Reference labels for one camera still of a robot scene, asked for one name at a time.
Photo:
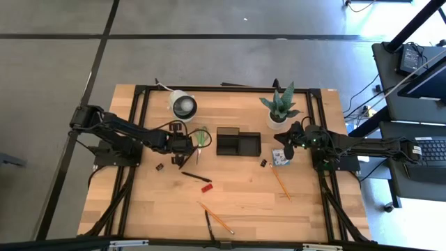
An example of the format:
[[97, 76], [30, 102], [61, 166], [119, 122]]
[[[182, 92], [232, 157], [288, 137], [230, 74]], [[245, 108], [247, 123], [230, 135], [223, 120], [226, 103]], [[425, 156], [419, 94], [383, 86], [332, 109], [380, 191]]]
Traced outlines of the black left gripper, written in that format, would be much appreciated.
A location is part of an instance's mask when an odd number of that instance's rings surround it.
[[175, 155], [171, 158], [171, 163], [182, 169], [186, 162], [194, 155], [197, 148], [194, 148], [192, 138], [181, 133], [182, 122], [172, 122], [169, 124], [171, 133], [167, 138], [167, 150]]

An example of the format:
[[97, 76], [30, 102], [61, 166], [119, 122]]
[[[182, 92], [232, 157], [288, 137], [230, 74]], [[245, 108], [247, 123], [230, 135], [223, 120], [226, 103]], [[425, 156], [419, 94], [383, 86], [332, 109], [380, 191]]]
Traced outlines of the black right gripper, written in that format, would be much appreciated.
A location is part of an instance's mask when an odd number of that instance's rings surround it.
[[274, 139], [284, 145], [285, 158], [292, 160], [294, 147], [308, 149], [324, 146], [324, 129], [317, 125], [308, 125], [303, 128], [301, 123], [296, 121], [291, 125], [291, 130], [275, 134]]

